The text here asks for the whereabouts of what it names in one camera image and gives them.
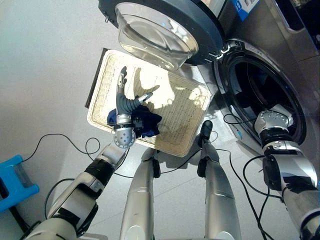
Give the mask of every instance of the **wicker tray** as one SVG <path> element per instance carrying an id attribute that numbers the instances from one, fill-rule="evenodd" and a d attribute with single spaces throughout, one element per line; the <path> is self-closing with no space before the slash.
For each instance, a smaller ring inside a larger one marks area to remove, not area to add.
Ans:
<path id="1" fill-rule="evenodd" d="M 128 99 L 153 92 L 144 103 L 162 116 L 160 134 L 138 138 L 138 144 L 184 157 L 202 123 L 212 95 L 206 85 L 186 79 L 158 66 L 116 50 L 109 50 L 103 62 L 92 95 L 87 121 L 94 127 L 112 133 L 107 125 L 108 113 L 116 108 L 117 80 L 127 66 L 125 95 Z"/>

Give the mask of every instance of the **washing machine label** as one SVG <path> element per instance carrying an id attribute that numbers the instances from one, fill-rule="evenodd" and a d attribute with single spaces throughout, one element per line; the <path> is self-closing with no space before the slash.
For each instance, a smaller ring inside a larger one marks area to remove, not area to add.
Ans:
<path id="1" fill-rule="evenodd" d="M 251 52 L 259 55 L 264 60 L 266 60 L 275 70 L 280 72 L 280 69 L 263 52 L 261 52 L 260 50 L 258 50 L 257 48 L 255 48 L 254 46 L 250 45 L 247 42 L 244 43 L 244 48 L 247 49 L 248 51 L 251 51 Z"/>
<path id="2" fill-rule="evenodd" d="M 232 0 L 232 3 L 242 21 L 245 20 L 258 2 L 259 0 Z"/>

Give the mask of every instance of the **navy blue cloth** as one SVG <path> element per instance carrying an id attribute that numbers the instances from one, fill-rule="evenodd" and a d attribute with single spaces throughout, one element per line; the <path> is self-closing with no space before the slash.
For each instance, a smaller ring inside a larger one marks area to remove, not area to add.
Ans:
<path id="1" fill-rule="evenodd" d="M 158 123 L 161 121 L 162 117 L 158 114 L 150 112 L 149 108 L 146 106 L 140 105 L 135 110 L 133 110 L 131 114 L 131 119 L 133 124 L 137 125 L 137 127 L 134 128 L 135 136 L 137 138 L 150 138 L 160 133 L 158 130 Z M 113 127 L 116 125 L 116 120 L 116 109 L 113 109 L 108 114 L 107 124 Z"/>

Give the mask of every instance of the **tiled floor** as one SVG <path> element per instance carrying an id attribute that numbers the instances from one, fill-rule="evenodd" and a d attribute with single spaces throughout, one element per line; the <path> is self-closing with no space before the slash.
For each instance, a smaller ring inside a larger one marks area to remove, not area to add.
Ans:
<path id="1" fill-rule="evenodd" d="M 104 23 L 98 2 L 2 0 L 0 10 L 0 161 L 15 154 L 29 156 L 47 133 L 64 133 L 82 149 L 91 136 L 100 139 L 102 146 L 109 143 L 112 135 L 90 126 L 84 108 L 102 48 L 121 49 L 117 30 Z M 213 144 L 232 152 L 233 164 L 240 173 L 254 154 L 236 142 L 219 111 L 206 118 L 213 121 L 218 132 Z M 89 150 L 95 147 L 92 142 Z M 138 144 L 132 147 L 118 172 L 133 176 L 145 149 Z M 219 155 L 236 197 L 242 238 L 262 239 L 244 190 L 231 170 L 228 153 Z M 185 167 L 154 180 L 156 239 L 204 236 L 205 180 L 197 176 L 197 159 L 195 156 Z M 168 156 L 159 160 L 162 171 L 183 161 Z M 66 139 L 45 138 L 34 157 L 23 164 L 30 179 L 40 187 L 38 194 L 18 206 L 26 221 L 31 224 L 43 220 L 43 204 L 51 186 L 62 178 L 76 177 L 89 163 L 88 156 L 77 152 Z M 265 190 L 260 168 L 253 163 L 248 178 Z M 99 211 L 88 230 L 91 236 L 119 238 L 130 183 L 130 179 L 117 175 L 111 178 L 98 199 Z M 65 187 L 61 184 L 54 197 Z M 259 210 L 263 196 L 251 190 L 249 193 Z M 262 224 L 277 240 L 298 239 L 285 206 L 278 200 L 268 201 Z"/>

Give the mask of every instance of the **black cable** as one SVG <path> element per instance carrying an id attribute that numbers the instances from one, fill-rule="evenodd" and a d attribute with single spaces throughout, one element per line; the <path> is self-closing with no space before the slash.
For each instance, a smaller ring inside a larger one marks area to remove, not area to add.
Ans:
<path id="1" fill-rule="evenodd" d="M 122 163 L 120 164 L 120 166 L 117 168 L 117 170 L 122 166 L 122 164 L 124 164 L 124 162 L 125 162 L 125 160 L 126 160 L 126 158 L 127 158 L 127 156 L 128 156 L 129 150 L 130 150 L 130 147 L 129 147 L 128 151 L 126 151 L 126 154 L 125 154 L 125 156 L 124 156 L 124 159 L 123 159 Z M 114 172 L 114 174 L 115 174 L 115 175 L 118 175 L 118 176 L 121 176 L 121 177 L 124 177 L 124 178 L 127 178 L 127 179 L 133 179 L 132 176 L 126 176 L 126 175 L 122 175 L 122 174 L 116 173 L 116 172 Z"/>
<path id="2" fill-rule="evenodd" d="M 219 134 L 218 134 L 218 132 L 216 132 L 216 131 L 212 131 L 211 133 L 215 133 L 215 134 L 216 134 L 215 139 L 213 139 L 213 140 L 210 142 L 210 143 L 212 144 L 215 140 L 218 139 Z"/>
<path id="3" fill-rule="evenodd" d="M 226 120 L 226 117 L 227 116 L 232 116 L 234 117 L 235 120 L 237 120 L 237 122 L 228 122 Z M 237 117 L 236 115 L 233 115 L 231 113 L 228 113 L 226 115 L 223 116 L 223 121 L 226 123 L 226 124 L 231 124 L 231 125 L 235 125 L 235 124 L 244 124 L 244 123 L 248 123 L 248 122 L 252 122 L 252 121 L 255 121 L 256 118 L 253 118 L 253 119 L 249 119 L 249 120 L 246 120 L 246 121 L 242 121 L 239 117 Z"/>
<path id="4" fill-rule="evenodd" d="M 127 178 L 127 179 L 133 179 L 133 178 L 134 178 L 133 176 L 126 176 L 126 175 L 122 175 L 122 174 L 116 173 L 116 172 L 114 172 L 113 174 L 118 175 L 118 176 L 120 176 L 120 177 Z"/>
<path id="5" fill-rule="evenodd" d="M 200 152 L 202 149 L 199 149 L 197 150 L 195 153 L 193 153 L 184 163 L 182 163 L 180 166 L 178 166 L 177 168 L 175 169 L 172 169 L 172 170 L 169 170 L 169 171 L 164 171 L 164 172 L 161 172 L 161 174 L 167 174 L 167 173 L 171 173 L 173 171 L 176 171 L 178 169 L 180 169 L 183 165 L 185 165 L 187 162 L 189 162 L 189 160 L 194 157 L 198 152 Z M 128 179 L 133 179 L 134 177 L 133 176 L 125 176 L 125 175 L 122 175 L 122 174 L 119 174 L 119 173 L 114 173 L 118 176 L 121 176 L 121 177 L 124 177 L 124 178 L 128 178 Z"/>
<path id="6" fill-rule="evenodd" d="M 243 180 L 240 178 L 240 176 L 237 174 L 237 172 L 236 172 L 236 170 L 235 170 L 235 168 L 234 168 L 234 166 L 233 166 L 233 164 L 232 164 L 232 161 L 231 161 L 231 152 L 230 152 L 229 150 L 218 149 L 218 148 L 217 148 L 216 150 L 218 150 L 218 151 L 225 151 L 225 152 L 228 152 L 228 153 L 229 153 L 230 166 L 231 166 L 231 168 L 232 168 L 232 171 L 234 172 L 234 174 L 236 175 L 236 177 L 239 179 L 239 181 L 241 182 L 241 184 L 242 184 L 242 186 L 243 186 L 243 188 L 244 188 L 244 192 L 245 192 L 246 198 L 248 199 L 249 205 L 250 205 L 250 207 L 251 207 L 251 209 L 252 209 L 252 212 L 253 212 L 253 214 L 254 214 L 255 220 L 256 220 L 256 222 L 257 222 L 257 226 L 258 226 L 258 228 L 259 228 L 259 230 L 260 230 L 260 232 L 261 232 L 261 235 L 262 235 L 263 239 L 264 239 L 264 240 L 267 240 L 267 237 L 268 237 L 268 238 L 270 238 L 271 240 L 274 240 L 266 231 L 264 231 L 264 229 L 263 229 L 263 227 L 262 227 L 262 225 L 261 225 L 261 223 L 260 223 L 260 221 L 259 221 L 259 217 L 258 217 L 257 212 L 256 212 L 256 210 L 255 210 L 255 208 L 254 208 L 254 205 L 253 205 L 253 203 L 252 203 L 252 201 L 251 201 L 251 198 L 250 198 L 250 196 L 249 196 L 247 187 L 246 187 L 244 181 L 243 181 Z"/>
<path id="7" fill-rule="evenodd" d="M 91 156 L 90 156 L 91 154 L 97 153 L 97 152 L 99 151 L 99 149 L 100 149 L 100 141 L 99 141 L 96 137 L 90 137 L 90 138 L 86 141 L 86 143 L 85 143 L 85 151 L 82 151 L 82 150 L 80 150 L 80 149 L 71 141 L 71 139 L 70 139 L 68 136 L 66 136 L 66 135 L 64 135 L 64 134 L 62 134 L 62 133 L 49 133 L 49 134 L 43 135 L 43 136 L 40 138 L 38 144 L 37 144 L 36 147 L 35 147 L 35 150 L 34 150 L 33 153 L 31 154 L 31 156 L 29 156 L 28 158 L 26 158 L 26 159 L 23 160 L 22 162 L 25 162 L 25 161 L 31 159 L 31 158 L 35 155 L 35 153 L 36 153 L 36 151 L 37 151 L 37 149 L 38 149 L 38 147 L 39 147 L 39 144 L 40 144 L 41 140 L 42 140 L 44 137 L 46 137 L 46 136 L 52 136 L 52 135 L 59 135 L 59 136 L 65 137 L 65 138 L 68 139 L 69 142 L 75 147 L 75 149 L 77 149 L 80 153 L 83 153 L 83 154 L 88 155 L 90 158 L 91 158 Z M 87 151 L 87 144 L 88 144 L 88 142 L 89 142 L 91 139 L 95 139 L 95 140 L 98 142 L 99 146 L 98 146 L 98 149 L 97 149 L 96 151 L 88 152 L 88 151 Z"/>
<path id="8" fill-rule="evenodd" d="M 189 162 L 189 160 L 190 160 L 194 155 L 196 155 L 198 152 L 200 152 L 201 150 L 202 150 L 202 148 L 199 149 L 199 150 L 197 150 L 194 154 L 192 154 L 184 163 L 182 163 L 182 164 L 181 164 L 180 166 L 178 166 L 177 168 L 175 168 L 175 169 L 173 169 L 173 170 L 170 170 L 170 171 L 161 172 L 161 174 L 167 174 L 167 173 L 171 173 L 171 172 L 173 172 L 173 171 L 178 170 L 178 169 L 181 168 L 183 165 L 185 165 L 187 162 Z"/>
<path id="9" fill-rule="evenodd" d="M 242 170 L 242 175 L 243 175 L 243 178 L 245 180 L 245 182 L 249 185 L 250 188 L 252 188 L 254 191 L 256 191 L 257 193 L 259 194 L 262 194 L 262 195 L 265 195 L 265 196 L 269 196 L 269 197 L 272 197 L 272 198 L 276 198 L 276 199 L 280 199 L 282 200 L 282 197 L 281 196 L 277 196 L 277 195 L 272 195 L 272 194 L 269 194 L 269 193 L 265 193 L 263 191 L 260 191 L 258 189 L 256 189 L 255 187 L 253 187 L 250 182 L 248 181 L 247 177 L 246 177 L 246 168 L 247 166 L 249 165 L 249 163 L 251 163 L 253 160 L 255 159 L 260 159 L 260 158 L 264 158 L 265 156 L 264 155 L 261 155 L 261 156 L 256 156 L 256 157 L 253 157 L 251 158 L 249 161 L 247 161 L 243 167 L 243 170 Z"/>
<path id="10" fill-rule="evenodd" d="M 40 223 L 41 223 L 41 221 L 36 221 L 34 224 L 32 224 L 29 227 L 29 229 L 25 233 L 23 233 L 23 235 L 19 238 L 19 240 L 25 239 L 32 232 L 32 230 L 35 228 L 35 226 L 37 226 Z"/>
<path id="11" fill-rule="evenodd" d="M 44 217 L 45 219 L 48 219 L 48 216 L 47 216 L 47 203 L 48 203 L 48 199 L 51 195 L 51 193 L 53 192 L 53 190 L 62 182 L 65 182 L 65 181 L 73 181 L 75 180 L 74 178 L 64 178 L 60 181 L 58 181 L 55 185 L 53 185 L 53 187 L 50 189 L 50 191 L 48 192 L 48 194 L 46 195 L 45 197 L 45 200 L 44 200 Z"/>
<path id="12" fill-rule="evenodd" d="M 268 198 L 270 197 L 270 188 L 268 187 L 268 193 L 266 194 L 265 200 L 262 204 L 261 210 L 260 210 L 260 214 L 259 214 L 259 223 L 261 222 L 261 217 L 262 217 L 262 213 L 264 212 L 266 203 L 268 201 Z"/>

